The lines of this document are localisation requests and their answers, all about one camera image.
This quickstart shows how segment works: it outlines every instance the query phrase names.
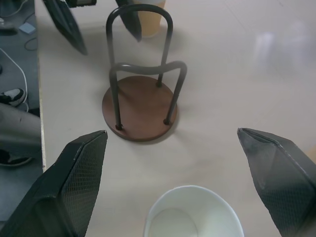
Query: cup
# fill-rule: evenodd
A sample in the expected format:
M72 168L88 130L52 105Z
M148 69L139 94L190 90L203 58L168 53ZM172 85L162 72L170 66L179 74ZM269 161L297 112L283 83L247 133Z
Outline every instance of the cup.
M146 218L144 237L244 237L234 210L216 193L181 186L162 195Z
M134 0L134 3L135 4L139 4L139 3L151 4L151 5L156 5L161 8L164 8L166 1L165 0ZM142 26L142 37L150 38L160 31L161 15L154 12L139 11L138 16L139 16L140 24Z

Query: small blue object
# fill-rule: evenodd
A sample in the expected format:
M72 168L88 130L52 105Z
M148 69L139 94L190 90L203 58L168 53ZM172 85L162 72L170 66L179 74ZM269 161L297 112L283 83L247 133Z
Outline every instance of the small blue object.
M27 34L33 34L36 31L36 28L32 26L30 23L24 23L19 29Z

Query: table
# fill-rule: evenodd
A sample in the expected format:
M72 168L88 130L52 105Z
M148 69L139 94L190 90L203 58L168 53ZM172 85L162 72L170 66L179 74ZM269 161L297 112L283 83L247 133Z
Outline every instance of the table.
M178 101L179 122L167 136L150 143L120 139L102 116L102 98L109 88L105 22L115 1L73 10L87 57L68 44L43 3L36 2L46 165L73 139L108 130L88 237L142 236L151 205L167 190L187 184L224 198L240 218L245 236L279 237L255 191L237 128L271 132L303 150L315 144L316 2L179 2L166 3L175 26L168 62L188 65ZM155 38L137 43L116 21L117 62L158 65L164 34L165 27ZM166 74L163 82L174 88L177 74Z

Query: stand leg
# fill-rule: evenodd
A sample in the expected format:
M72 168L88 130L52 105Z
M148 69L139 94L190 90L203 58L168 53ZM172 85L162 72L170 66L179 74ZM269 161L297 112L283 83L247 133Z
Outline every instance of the stand leg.
M177 100L179 98L179 94L180 94L181 88L183 86L184 79L186 78L187 68L186 68L186 66L184 68L185 68L184 70L180 71L179 79L177 81L176 88L174 89L174 93L173 93L173 97L172 97L171 104L169 107L169 111L167 113L167 117L163 121L163 123L165 125L170 125L171 116L173 114L174 108L176 107Z
M113 106L115 111L116 125L115 128L119 131L123 130L123 126L120 120L120 112L119 112L119 86L118 80L116 76L110 76L110 87L112 92Z
M158 81L156 83L157 87L162 87L162 76L163 76L163 74L159 74L159 76L158 76Z

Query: white shoe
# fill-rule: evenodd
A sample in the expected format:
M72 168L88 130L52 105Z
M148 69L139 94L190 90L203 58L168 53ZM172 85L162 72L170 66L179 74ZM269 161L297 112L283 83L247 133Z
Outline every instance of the white shoe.
M0 103L17 107L26 97L26 92L22 89L13 89L0 93Z

